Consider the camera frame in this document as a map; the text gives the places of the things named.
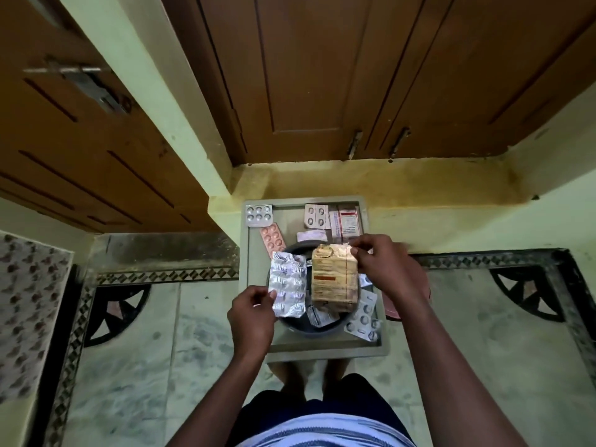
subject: black and white floor motif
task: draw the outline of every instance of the black and white floor motif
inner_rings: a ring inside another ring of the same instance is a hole
[[[150,290],[150,284],[98,287],[84,346],[105,343],[128,328],[141,313]]]
[[[496,285],[507,297],[530,314],[563,323],[561,306],[540,266],[490,270]]]

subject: brown wooden door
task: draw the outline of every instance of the brown wooden door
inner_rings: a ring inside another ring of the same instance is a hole
[[[424,54],[406,49],[356,157],[387,158],[406,127],[397,157],[502,154],[596,79],[595,20],[596,0],[453,0]]]
[[[97,78],[129,114],[105,112],[60,75],[23,73],[49,55],[103,64],[50,1],[71,28],[0,0],[0,196],[93,232],[219,230],[204,190],[114,74]]]
[[[181,2],[164,1],[170,12]],[[344,159],[355,131],[375,124],[422,4],[199,2],[248,162]]]

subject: orange blister pack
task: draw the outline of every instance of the orange blister pack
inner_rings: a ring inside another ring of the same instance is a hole
[[[273,223],[268,228],[260,228],[259,232],[270,259],[273,258],[274,252],[286,249],[286,242],[284,237],[281,236],[277,223]]]

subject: hand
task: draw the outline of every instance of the hand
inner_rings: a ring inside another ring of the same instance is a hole
[[[249,285],[234,298],[228,321],[236,358],[263,361],[273,340],[274,301],[275,290],[268,293],[267,287],[258,285]]]
[[[388,235],[365,233],[350,241],[350,245],[359,271],[366,273],[375,287],[394,303],[396,299],[401,302],[412,295],[420,295],[406,265],[408,252],[402,243],[394,243]],[[369,254],[367,251],[371,248],[372,254]]]

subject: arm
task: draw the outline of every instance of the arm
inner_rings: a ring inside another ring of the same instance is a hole
[[[391,298],[402,316],[433,444],[525,446],[413,285],[403,245],[387,235],[362,235],[352,245],[362,271]]]
[[[275,292],[249,286],[232,303],[228,320],[234,340],[232,361],[207,392],[168,447],[220,447],[228,436],[273,339]]]

